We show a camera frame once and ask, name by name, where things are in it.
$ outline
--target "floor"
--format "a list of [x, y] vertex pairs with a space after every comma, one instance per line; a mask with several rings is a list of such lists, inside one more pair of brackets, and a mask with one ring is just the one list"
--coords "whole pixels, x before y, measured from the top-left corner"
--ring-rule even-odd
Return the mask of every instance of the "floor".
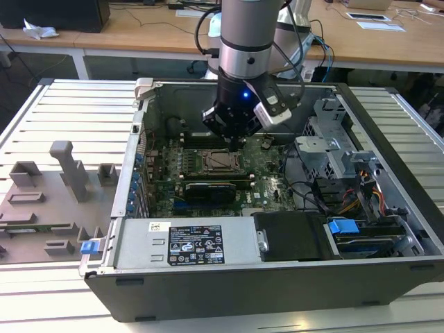
[[[73, 60], [69, 56], [21, 53], [20, 57], [37, 77], [77, 78]], [[0, 67], [0, 132], [37, 84], [19, 58], [13, 58], [11, 63], [9, 69], [1, 70]], [[186, 60], [137, 59], [138, 74], [132, 73], [128, 58], [87, 57], [87, 65], [92, 78], [96, 80], [135, 80], [138, 77], [200, 78], [206, 70], [205, 64], [198, 62], [194, 74], [188, 73], [190, 61]], [[338, 82], [343, 79], [343, 72], [336, 70], [329, 74], [327, 81]], [[354, 70], [348, 74], [350, 86], [368, 87], [373, 84], [402, 90], [406, 79], [406, 73], [398, 73], [397, 80], [391, 80], [391, 72], [383, 71]]]

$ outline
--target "laptop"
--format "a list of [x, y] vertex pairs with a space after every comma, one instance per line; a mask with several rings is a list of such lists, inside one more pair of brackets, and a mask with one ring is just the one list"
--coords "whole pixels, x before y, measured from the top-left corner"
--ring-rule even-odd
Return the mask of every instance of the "laptop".
[[348, 8], [387, 10], [392, 0], [341, 0], [341, 2]]

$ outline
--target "motherboard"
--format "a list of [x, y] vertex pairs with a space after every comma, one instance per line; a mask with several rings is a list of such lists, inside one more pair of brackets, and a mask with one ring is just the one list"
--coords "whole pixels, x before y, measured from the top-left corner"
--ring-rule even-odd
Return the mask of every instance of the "motherboard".
[[156, 139], [148, 144], [144, 169], [150, 217], [295, 210], [282, 174], [284, 147], [272, 143], [269, 136], [250, 137], [232, 153], [183, 138]]

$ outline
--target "yellow wire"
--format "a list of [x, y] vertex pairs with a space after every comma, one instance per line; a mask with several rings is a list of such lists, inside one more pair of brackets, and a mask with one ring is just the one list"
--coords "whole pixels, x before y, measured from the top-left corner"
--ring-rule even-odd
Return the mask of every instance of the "yellow wire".
[[376, 194], [376, 196], [379, 199], [379, 211], [382, 214], [382, 197], [381, 197], [381, 194], [379, 192], [376, 192], [376, 191], [373, 191], [373, 194]]
[[339, 214], [343, 214], [345, 212], [348, 212], [349, 210], [351, 210], [352, 208], [358, 206], [360, 204], [359, 199], [356, 199], [355, 201], [353, 201], [349, 206], [345, 207], [343, 210], [341, 210], [339, 212]]

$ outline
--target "slotted metal table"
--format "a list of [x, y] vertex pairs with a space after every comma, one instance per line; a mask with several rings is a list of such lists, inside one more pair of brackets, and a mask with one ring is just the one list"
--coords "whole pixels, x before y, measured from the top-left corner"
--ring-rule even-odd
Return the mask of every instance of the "slotted metal table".
[[[0, 136], [0, 200], [17, 160], [58, 170], [53, 140], [74, 142], [86, 169], [123, 161], [135, 111], [132, 81], [55, 80], [39, 85]], [[444, 143], [397, 94], [352, 88], [395, 150], [444, 211]], [[355, 135], [370, 148], [357, 128]], [[118, 323], [80, 278], [79, 262], [0, 265], [3, 332], [431, 332], [444, 330], [444, 283], [427, 283], [389, 306], [228, 318]]]

